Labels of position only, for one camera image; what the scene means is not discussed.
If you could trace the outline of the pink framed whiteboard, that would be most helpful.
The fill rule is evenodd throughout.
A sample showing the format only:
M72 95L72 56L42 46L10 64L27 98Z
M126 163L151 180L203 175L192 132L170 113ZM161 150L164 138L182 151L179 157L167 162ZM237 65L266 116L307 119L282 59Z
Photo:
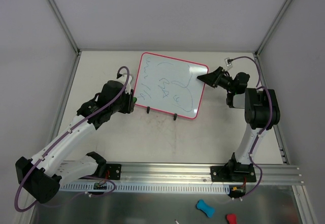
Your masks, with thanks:
M144 52L135 81L136 105L195 119L205 87L197 76L208 72L201 63Z

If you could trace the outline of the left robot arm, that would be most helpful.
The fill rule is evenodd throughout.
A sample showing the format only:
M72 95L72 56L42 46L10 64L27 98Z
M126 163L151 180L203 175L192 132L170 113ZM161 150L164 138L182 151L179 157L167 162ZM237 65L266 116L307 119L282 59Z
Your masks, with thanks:
M108 122L116 112L134 110L131 79L120 77L104 84L102 91L82 104L66 130L30 159L21 157L15 164L19 187L40 204L50 201L60 187L85 176L103 178L106 160L92 151L79 160L64 160L87 136Z

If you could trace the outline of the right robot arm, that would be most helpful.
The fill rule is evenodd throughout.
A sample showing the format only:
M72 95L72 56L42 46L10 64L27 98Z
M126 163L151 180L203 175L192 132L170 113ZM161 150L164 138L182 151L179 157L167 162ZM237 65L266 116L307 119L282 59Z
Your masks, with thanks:
M226 104L230 108L243 109L246 129L238 149L222 167L210 168L213 182L256 182L253 157L263 137L277 125L280 110L273 89L248 88L250 76L239 72L235 78L222 67L197 79L210 87L227 91Z

